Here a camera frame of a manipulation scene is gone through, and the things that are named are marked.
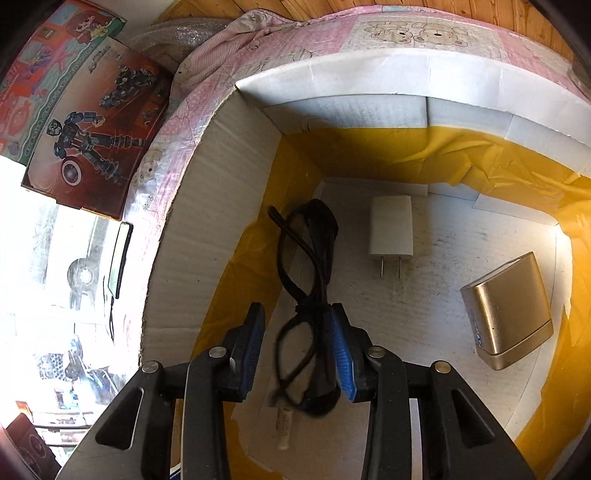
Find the cartoon girl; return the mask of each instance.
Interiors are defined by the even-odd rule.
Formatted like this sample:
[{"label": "cartoon girl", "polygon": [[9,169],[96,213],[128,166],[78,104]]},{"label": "cartoon girl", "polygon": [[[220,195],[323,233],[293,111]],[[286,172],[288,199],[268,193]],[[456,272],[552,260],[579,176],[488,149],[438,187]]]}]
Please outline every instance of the cartoon girl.
[{"label": "cartoon girl", "polygon": [[106,34],[106,26],[113,20],[94,10],[85,10],[74,15],[66,24],[66,31],[79,44],[90,43],[97,36]]}]

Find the white power adapter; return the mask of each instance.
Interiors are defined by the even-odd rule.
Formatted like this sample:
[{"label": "white power adapter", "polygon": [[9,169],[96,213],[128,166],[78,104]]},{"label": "white power adapter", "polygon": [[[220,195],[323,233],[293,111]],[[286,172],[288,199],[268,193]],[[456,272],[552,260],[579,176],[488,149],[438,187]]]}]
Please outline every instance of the white power adapter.
[{"label": "white power adapter", "polygon": [[374,197],[369,218],[369,256],[380,258],[380,278],[384,260],[398,258],[398,278],[402,260],[413,257],[413,210],[408,195]]}]

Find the black cable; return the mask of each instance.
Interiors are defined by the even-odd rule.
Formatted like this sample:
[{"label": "black cable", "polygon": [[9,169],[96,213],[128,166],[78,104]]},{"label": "black cable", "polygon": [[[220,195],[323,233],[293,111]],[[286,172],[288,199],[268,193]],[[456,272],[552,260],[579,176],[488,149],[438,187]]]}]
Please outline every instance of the black cable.
[{"label": "black cable", "polygon": [[[291,227],[298,215],[302,216],[309,230],[311,245]],[[340,397],[330,337],[330,304],[327,302],[326,294],[332,273],[333,247],[339,227],[330,209],[317,199],[296,208],[286,219],[275,207],[270,207],[269,217],[281,229],[277,245],[277,272],[283,287],[297,302],[295,316],[281,328],[275,341],[274,361],[278,388],[274,394],[274,401],[282,398],[296,410],[314,417],[323,416],[335,407]],[[283,266],[286,236],[306,253],[314,266],[314,283],[308,294],[295,284]],[[312,344],[300,363],[286,377],[282,377],[280,351],[283,341],[291,330],[302,323],[308,324],[312,330]],[[314,370],[308,387],[302,400],[297,402],[290,396],[288,389],[313,359]]]}]

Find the brown packing tape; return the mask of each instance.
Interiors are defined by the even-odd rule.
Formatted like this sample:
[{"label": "brown packing tape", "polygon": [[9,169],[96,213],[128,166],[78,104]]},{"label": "brown packing tape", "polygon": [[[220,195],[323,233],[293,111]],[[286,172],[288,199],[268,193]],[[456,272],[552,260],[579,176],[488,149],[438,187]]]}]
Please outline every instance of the brown packing tape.
[{"label": "brown packing tape", "polygon": [[[520,145],[449,127],[321,129],[283,137],[259,217],[244,231],[226,266],[193,355],[219,343],[239,325],[250,302],[270,318],[281,291],[275,267],[278,229],[269,205],[286,215],[308,201],[323,177],[407,183],[464,183],[488,196],[554,216],[571,238],[573,289],[542,402],[517,439],[539,478],[583,428],[591,411],[591,180]],[[226,415],[232,478],[281,478],[248,460],[237,425]]]}]

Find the metal screw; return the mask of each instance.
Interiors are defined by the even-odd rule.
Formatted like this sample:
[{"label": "metal screw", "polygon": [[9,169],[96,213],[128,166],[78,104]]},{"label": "metal screw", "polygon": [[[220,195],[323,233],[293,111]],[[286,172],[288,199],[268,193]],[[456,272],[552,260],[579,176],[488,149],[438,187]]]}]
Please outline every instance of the metal screw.
[{"label": "metal screw", "polygon": [[435,370],[441,374],[448,374],[452,371],[452,366],[443,360],[439,360],[438,362],[435,362]]},{"label": "metal screw", "polygon": [[160,366],[158,365],[158,362],[150,360],[142,365],[142,372],[145,374],[153,374],[159,368]]},{"label": "metal screw", "polygon": [[380,346],[373,346],[368,349],[368,355],[371,358],[382,358],[385,354],[386,350]]},{"label": "metal screw", "polygon": [[211,358],[221,358],[226,355],[226,349],[222,346],[215,346],[209,351]]}]

